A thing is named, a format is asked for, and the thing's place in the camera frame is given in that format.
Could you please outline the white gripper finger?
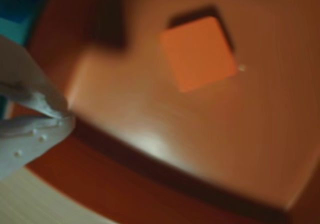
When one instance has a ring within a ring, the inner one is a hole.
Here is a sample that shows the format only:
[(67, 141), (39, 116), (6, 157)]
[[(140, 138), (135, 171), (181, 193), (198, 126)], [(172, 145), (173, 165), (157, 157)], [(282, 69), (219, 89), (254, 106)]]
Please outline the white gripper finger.
[(19, 116), (1, 120), (1, 179), (40, 157), (65, 140), (75, 128), (75, 117)]
[(27, 50), (0, 37), (0, 94), (49, 117), (66, 117), (67, 101)]

